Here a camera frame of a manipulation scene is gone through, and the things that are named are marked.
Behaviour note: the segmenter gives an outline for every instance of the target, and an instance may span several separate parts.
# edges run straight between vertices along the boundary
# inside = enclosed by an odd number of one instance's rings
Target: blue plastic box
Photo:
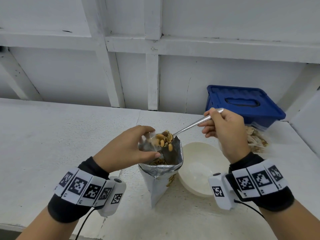
[[[207,90],[206,110],[212,107],[231,110],[243,116],[245,124],[255,122],[268,128],[286,117],[262,89],[210,85]]]

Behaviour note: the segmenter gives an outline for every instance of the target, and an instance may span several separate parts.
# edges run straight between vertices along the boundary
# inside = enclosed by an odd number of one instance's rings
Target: wrist strap
[[[294,196],[278,168],[269,160],[250,152],[229,167],[226,179],[242,202],[278,212],[294,202]]]
[[[70,169],[48,203],[50,216],[58,222],[74,222],[86,215],[94,203],[104,205],[114,186],[108,179],[109,173],[98,166],[93,157],[78,168]]]

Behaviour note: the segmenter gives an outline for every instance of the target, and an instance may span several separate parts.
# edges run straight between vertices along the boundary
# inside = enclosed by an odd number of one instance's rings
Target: blue lid
[[[286,117],[260,88],[210,85],[207,90],[214,108],[225,108],[246,117],[273,117],[276,120]]]

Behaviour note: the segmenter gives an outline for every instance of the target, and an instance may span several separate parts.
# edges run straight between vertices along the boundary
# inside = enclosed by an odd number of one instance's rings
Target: spoon handle
[[[217,108],[216,110],[217,110],[219,113],[222,113],[223,108]],[[186,131],[186,130],[188,130],[188,129],[196,126],[196,125],[199,125],[199,124],[201,124],[201,123],[203,123],[203,122],[206,122],[206,121],[208,121],[208,120],[210,120],[210,119],[211,119],[210,115],[207,115],[207,116],[203,117],[202,119],[197,120],[196,122],[194,122],[194,123],[192,123],[191,125],[187,126],[186,128],[178,131],[177,133],[174,133],[172,137],[174,138],[174,137],[176,137],[178,134],[180,134],[180,133],[182,133],[182,132],[184,132],[184,131]]]

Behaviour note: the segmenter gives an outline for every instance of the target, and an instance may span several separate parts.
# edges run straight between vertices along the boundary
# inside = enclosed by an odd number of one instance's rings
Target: hand
[[[160,157],[160,153],[142,152],[138,149],[138,141],[142,135],[154,131],[150,126],[141,125],[127,129],[102,148],[93,159],[108,173],[156,159]]]
[[[243,117],[227,109],[224,109],[220,114],[211,108],[204,113],[204,116],[208,114],[210,114],[211,120],[198,125],[205,126],[202,130],[205,137],[214,136],[219,139],[222,153],[230,163],[235,163],[247,156],[250,148]]]

